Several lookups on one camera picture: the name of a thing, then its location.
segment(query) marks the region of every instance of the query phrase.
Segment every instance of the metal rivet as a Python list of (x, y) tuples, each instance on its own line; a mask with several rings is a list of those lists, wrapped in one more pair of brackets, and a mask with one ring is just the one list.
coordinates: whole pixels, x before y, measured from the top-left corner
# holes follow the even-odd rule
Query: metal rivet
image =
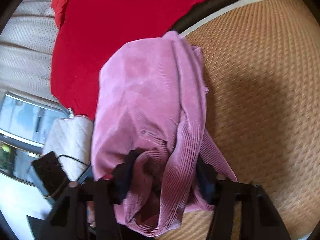
[(225, 175), (223, 175), (223, 174), (218, 174), (217, 176), (216, 176), (216, 179), (217, 180), (226, 180), (226, 176)]
[(71, 181), (69, 183), (69, 187), (77, 187), (79, 185), (79, 183), (77, 181)]
[(74, 118), (75, 117), (75, 112), (73, 111), (73, 109), (71, 107), (68, 108), (69, 110), (69, 118)]

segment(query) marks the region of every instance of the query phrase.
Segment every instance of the white wall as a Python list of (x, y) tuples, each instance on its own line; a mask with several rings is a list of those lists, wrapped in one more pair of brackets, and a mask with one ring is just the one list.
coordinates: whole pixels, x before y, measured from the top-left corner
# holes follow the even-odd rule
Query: white wall
[(51, 206), (36, 187), (0, 173), (0, 209), (20, 240), (33, 240), (26, 215), (44, 219)]

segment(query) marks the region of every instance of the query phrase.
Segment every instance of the pink corduroy jacket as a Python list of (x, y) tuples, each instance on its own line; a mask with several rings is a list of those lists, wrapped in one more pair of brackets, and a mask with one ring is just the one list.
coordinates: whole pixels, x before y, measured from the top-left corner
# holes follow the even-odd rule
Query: pink corduroy jacket
[(201, 197), (199, 154), (218, 173), (236, 177), (205, 129), (203, 57), (177, 32), (122, 46), (100, 71), (92, 141), (95, 179), (144, 150), (133, 167), (131, 190), (115, 205), (118, 223), (158, 236), (181, 225), (184, 212), (213, 210)]

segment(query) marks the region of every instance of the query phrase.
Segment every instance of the tan woven surface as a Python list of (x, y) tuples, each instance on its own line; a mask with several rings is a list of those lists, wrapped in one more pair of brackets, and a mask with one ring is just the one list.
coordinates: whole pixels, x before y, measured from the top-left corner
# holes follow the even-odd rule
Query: tan woven surface
[[(187, 36), (205, 56), (206, 126), (240, 182), (259, 182), (292, 239), (320, 220), (320, 27), (301, 0), (230, 11)], [(163, 240), (202, 240), (210, 212)], [(234, 232), (240, 228), (239, 215)]]

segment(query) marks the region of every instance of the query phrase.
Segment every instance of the red cushion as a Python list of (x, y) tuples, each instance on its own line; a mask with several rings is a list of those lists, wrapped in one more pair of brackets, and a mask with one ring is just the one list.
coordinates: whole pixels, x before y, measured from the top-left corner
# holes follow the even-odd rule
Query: red cushion
[(112, 54), (129, 41), (161, 37), (202, 1), (68, 0), (52, 58), (52, 94), (93, 120), (99, 71)]

